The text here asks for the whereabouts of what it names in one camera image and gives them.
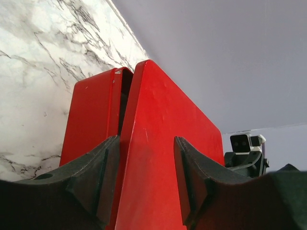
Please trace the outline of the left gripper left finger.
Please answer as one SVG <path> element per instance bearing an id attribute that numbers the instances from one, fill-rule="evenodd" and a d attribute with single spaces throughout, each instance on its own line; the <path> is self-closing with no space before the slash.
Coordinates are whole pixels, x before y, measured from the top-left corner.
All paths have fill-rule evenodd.
<path id="1" fill-rule="evenodd" d="M 35 179 L 0 183 L 3 230 L 103 230 L 110 223 L 119 136 Z"/>

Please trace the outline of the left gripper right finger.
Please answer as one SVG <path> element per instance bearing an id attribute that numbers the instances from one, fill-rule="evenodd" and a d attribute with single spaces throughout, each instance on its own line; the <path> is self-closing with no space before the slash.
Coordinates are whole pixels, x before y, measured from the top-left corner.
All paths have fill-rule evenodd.
<path id="1" fill-rule="evenodd" d="M 174 139 L 181 216 L 189 230 L 304 230 L 307 174 L 291 165 L 247 177 Z"/>

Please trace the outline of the red box lid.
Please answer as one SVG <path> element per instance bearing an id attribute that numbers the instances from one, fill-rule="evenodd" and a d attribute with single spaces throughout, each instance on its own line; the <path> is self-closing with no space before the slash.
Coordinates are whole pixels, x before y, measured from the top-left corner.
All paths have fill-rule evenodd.
<path id="1" fill-rule="evenodd" d="M 152 60 L 132 78 L 120 149 L 124 153 L 116 230 L 182 230 L 174 138 L 223 164 L 222 135 Z"/>

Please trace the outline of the red chocolate box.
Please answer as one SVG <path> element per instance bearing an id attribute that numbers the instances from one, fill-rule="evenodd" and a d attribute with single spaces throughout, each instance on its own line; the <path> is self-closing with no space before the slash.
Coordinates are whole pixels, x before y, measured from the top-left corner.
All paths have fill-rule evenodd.
<path id="1" fill-rule="evenodd" d="M 60 166 L 121 134 L 133 73 L 114 68 L 77 82 L 73 89 Z"/>

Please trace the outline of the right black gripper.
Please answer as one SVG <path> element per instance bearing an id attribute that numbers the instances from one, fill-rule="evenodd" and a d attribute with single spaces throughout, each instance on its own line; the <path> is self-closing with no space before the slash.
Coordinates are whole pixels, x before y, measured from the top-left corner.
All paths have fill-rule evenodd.
<path id="1" fill-rule="evenodd" d="M 226 168 L 250 178 L 264 175 L 269 168 L 269 162 L 261 151 L 251 151 L 247 154 L 226 152 L 224 161 Z"/>

